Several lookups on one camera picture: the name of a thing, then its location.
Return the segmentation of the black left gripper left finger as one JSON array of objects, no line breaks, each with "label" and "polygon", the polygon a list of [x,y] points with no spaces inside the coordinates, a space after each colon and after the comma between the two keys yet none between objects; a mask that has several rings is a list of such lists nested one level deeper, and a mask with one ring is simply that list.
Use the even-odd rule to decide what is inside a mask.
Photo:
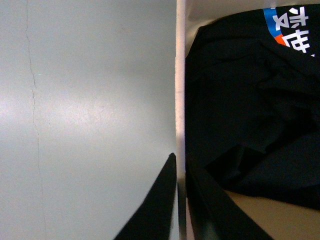
[{"label": "black left gripper left finger", "polygon": [[176,156],[171,153],[142,204],[115,239],[168,240],[171,234],[176,185]]}]

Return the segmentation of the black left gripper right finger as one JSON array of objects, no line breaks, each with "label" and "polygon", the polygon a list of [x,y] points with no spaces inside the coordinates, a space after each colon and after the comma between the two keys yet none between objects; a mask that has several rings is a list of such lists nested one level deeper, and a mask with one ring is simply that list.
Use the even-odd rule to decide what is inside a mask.
[{"label": "black left gripper right finger", "polygon": [[186,194],[196,240],[271,240],[191,155],[185,159]]}]

